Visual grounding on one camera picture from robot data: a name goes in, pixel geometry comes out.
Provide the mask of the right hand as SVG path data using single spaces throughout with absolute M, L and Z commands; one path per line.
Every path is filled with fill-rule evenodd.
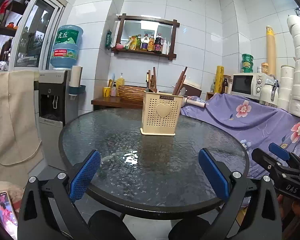
M 294 218 L 300 220 L 300 202 L 281 194 L 278 195 L 277 201 L 281 214 L 282 230 L 284 231 Z

